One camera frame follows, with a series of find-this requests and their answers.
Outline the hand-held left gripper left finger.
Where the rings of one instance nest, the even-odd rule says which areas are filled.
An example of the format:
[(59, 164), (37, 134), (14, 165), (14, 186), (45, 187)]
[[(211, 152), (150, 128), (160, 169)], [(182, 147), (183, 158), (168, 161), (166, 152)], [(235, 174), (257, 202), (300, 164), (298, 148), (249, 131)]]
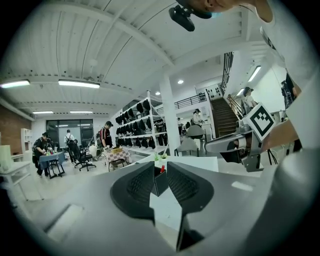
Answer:
[(44, 251), (169, 251), (155, 227), (152, 161), (89, 178), (24, 228)]

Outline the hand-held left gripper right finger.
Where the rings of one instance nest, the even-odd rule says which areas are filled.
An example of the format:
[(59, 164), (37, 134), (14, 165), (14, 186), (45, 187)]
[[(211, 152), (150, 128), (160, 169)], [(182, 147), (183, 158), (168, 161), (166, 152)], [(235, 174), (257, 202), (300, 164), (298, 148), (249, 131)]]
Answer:
[(178, 251), (272, 250), (272, 167), (259, 178), (167, 162), (182, 208)]

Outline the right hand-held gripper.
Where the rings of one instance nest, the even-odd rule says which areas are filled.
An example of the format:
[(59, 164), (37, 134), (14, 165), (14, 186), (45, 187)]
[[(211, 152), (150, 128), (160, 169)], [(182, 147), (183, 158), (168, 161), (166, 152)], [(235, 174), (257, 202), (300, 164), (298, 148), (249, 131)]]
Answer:
[(236, 133), (208, 141), (204, 149), (220, 153), (227, 163), (243, 163), (249, 173), (260, 172), (264, 139), (275, 126), (275, 120), (262, 103), (256, 105), (236, 123)]

